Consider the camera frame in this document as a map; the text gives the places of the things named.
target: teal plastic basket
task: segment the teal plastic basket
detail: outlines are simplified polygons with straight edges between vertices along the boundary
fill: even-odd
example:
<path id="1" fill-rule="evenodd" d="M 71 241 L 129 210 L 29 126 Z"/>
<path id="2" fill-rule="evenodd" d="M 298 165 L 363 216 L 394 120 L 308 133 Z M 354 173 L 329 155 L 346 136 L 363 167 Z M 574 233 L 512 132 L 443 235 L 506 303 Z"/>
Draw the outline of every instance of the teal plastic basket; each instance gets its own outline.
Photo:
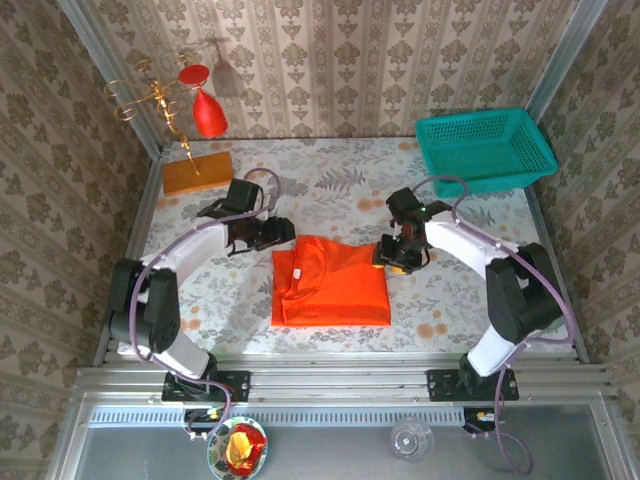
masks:
<path id="1" fill-rule="evenodd" d="M 521 108 L 486 110 L 416 123 L 416 136 L 431 175 L 455 175 L 470 193 L 524 188 L 551 175 L 558 164 L 544 137 Z M 462 186 L 434 182 L 436 195 L 457 197 Z"/>

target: folded orange shirt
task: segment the folded orange shirt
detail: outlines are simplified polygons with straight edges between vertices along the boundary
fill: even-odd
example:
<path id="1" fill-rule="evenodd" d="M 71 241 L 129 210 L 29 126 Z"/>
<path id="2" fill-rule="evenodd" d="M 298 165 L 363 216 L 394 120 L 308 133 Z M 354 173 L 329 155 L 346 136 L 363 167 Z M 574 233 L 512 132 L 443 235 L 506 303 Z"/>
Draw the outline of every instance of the folded orange shirt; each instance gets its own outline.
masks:
<path id="1" fill-rule="evenodd" d="M 294 250 L 274 251 L 271 325 L 391 326 L 384 269 L 371 265 L 374 249 L 300 235 Z"/>

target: plate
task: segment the plate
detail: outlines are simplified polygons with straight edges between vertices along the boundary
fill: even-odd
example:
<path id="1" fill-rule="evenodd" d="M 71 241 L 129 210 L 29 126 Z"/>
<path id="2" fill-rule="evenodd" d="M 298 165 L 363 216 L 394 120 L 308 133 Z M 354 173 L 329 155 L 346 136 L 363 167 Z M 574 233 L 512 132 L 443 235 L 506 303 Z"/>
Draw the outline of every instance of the plate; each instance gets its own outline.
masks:
<path id="1" fill-rule="evenodd" d="M 247 424 L 254 427 L 258 430 L 262 435 L 267 436 L 264 433 L 264 429 L 262 426 L 256 422 L 253 418 L 249 417 L 233 417 L 227 419 L 220 428 L 209 439 L 209 446 L 207 447 L 207 461 L 209 462 L 209 468 L 216 476 L 216 478 L 220 480 L 249 480 L 250 478 L 255 477 L 262 465 L 264 465 L 264 461 L 267 459 L 267 449 L 269 448 L 269 442 L 267 440 L 267 444 L 264 446 L 262 450 L 262 454 L 260 455 L 260 460 L 258 460 L 258 465 L 253 469 L 251 475 L 248 477 L 241 477 L 240 475 L 236 475 L 231 472 L 229 469 L 229 465 L 227 465 L 226 459 L 226 451 L 227 445 L 229 445 L 229 439 L 231 438 L 231 432 L 236 427 L 236 425 Z"/>

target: floral tablecloth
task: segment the floral tablecloth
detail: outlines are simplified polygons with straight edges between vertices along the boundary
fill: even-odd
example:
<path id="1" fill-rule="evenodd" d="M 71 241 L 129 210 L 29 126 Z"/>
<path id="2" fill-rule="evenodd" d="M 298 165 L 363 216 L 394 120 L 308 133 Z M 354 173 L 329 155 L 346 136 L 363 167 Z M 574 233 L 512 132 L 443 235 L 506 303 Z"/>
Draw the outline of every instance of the floral tablecloth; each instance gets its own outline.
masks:
<path id="1" fill-rule="evenodd" d="M 257 166 L 276 171 L 282 181 L 278 215 L 289 218 L 298 234 L 351 245 L 374 243 L 390 233 L 385 199 L 428 176 L 414 138 L 194 142 L 192 148 L 196 156 L 230 151 L 237 177 Z M 184 151 L 174 147 L 169 161 L 184 158 Z M 268 174 L 252 180 L 267 193 L 275 191 Z M 224 188 L 172 197 L 160 192 L 145 253 L 167 245 L 201 208 L 224 194 Z M 436 199 L 429 185 L 418 196 L 425 203 Z M 472 196 L 460 211 L 494 235 L 522 243 L 537 240 L 522 190 Z M 484 281 L 446 252 L 435 251 L 431 258 L 413 275 L 388 274 L 391 328 L 272 328 L 271 250 L 221 255 L 181 286 L 182 329 L 218 353 L 464 352 L 489 325 Z M 564 335 L 564 327 L 551 333 Z"/>

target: aluminum frame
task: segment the aluminum frame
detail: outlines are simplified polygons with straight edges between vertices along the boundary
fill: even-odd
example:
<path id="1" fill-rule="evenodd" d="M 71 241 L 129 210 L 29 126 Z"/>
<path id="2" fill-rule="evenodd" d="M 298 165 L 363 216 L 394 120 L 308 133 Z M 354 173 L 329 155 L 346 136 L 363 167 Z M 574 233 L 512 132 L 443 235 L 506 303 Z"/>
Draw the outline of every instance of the aluminum frame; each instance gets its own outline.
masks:
<path id="1" fill-rule="evenodd" d="M 290 407 L 442 407 L 491 402 L 430 403 L 425 372 L 457 368 L 454 354 L 229 355 L 221 369 L 253 372 L 246 406 Z M 615 391 L 604 367 L 570 357 L 529 354 L 514 365 L 521 400 L 509 408 L 589 405 L 594 413 L 614 478 L 635 478 L 628 437 L 616 421 Z M 69 412 L 47 478 L 73 479 L 78 469 L 95 406 L 175 408 L 160 402 L 165 372 L 154 366 L 126 364 L 78 372 Z M 210 406 L 194 402 L 188 406 Z"/>
<path id="2" fill-rule="evenodd" d="M 162 188 L 162 163 L 165 158 L 169 157 L 169 154 L 170 150 L 167 150 L 162 153 L 160 161 L 151 163 L 147 183 L 140 198 L 140 205 L 138 206 L 136 219 L 133 223 L 133 229 L 131 230 L 131 237 L 129 237 L 129 243 L 125 251 L 126 258 L 140 258 L 144 253 L 158 193 L 160 192 L 160 188 Z M 105 325 L 102 328 L 98 348 L 93 358 L 94 367 L 99 367 L 104 363 L 110 339 L 111 334 L 109 333 L 109 328 Z"/>
<path id="3" fill-rule="evenodd" d="M 571 297 L 569 297 L 569 291 L 567 290 L 567 285 L 564 281 L 564 274 L 562 271 L 562 267 L 560 267 L 560 263 L 558 262 L 558 257 L 555 254 L 555 250 L 553 248 L 553 243 L 551 243 L 551 236 L 549 235 L 549 230 L 547 228 L 547 224 L 544 220 L 544 216 L 542 215 L 542 209 L 540 208 L 540 202 L 538 202 L 538 196 L 533 188 L 527 187 L 524 189 L 525 196 L 527 197 L 527 203 L 529 204 L 529 210 L 531 211 L 531 218 L 533 219 L 533 224 L 536 227 L 536 231 L 538 232 L 538 239 L 540 243 L 545 248 L 547 253 L 549 254 L 549 258 L 551 260 L 551 266 L 553 267 L 553 273 L 556 275 L 556 279 L 558 280 L 558 287 L 560 288 L 560 294 L 564 299 L 569 310 L 575 315 L 573 310 L 573 306 L 571 304 Z M 587 348 L 585 347 L 584 340 L 582 338 L 582 333 L 580 330 L 577 332 L 576 338 L 573 340 L 573 344 L 576 348 L 576 353 L 578 355 L 578 359 L 582 363 L 590 363 L 589 354 L 587 352 Z"/>
<path id="4" fill-rule="evenodd" d="M 569 20 L 547 68 L 527 104 L 527 111 L 536 123 L 542 120 L 545 110 L 560 88 L 564 77 L 573 65 L 591 29 L 600 17 L 608 0 L 582 0 Z"/>

